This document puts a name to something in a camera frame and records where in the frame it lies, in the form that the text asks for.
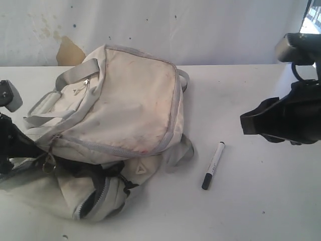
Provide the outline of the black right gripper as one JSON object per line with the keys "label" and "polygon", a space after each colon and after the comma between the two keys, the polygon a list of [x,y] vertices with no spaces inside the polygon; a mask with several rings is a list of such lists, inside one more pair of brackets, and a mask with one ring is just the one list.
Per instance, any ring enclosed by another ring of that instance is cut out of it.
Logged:
{"label": "black right gripper", "polygon": [[261,135],[271,143],[289,141],[292,145],[320,141],[320,84],[291,84],[283,98],[268,98],[242,115],[245,135]]}

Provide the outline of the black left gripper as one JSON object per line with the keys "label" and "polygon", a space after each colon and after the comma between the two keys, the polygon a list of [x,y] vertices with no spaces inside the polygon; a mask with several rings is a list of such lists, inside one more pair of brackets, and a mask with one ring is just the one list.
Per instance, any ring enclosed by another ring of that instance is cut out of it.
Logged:
{"label": "black left gripper", "polygon": [[36,158],[39,155],[40,148],[35,142],[9,116],[1,113],[1,174],[8,174],[13,169],[11,158]]}

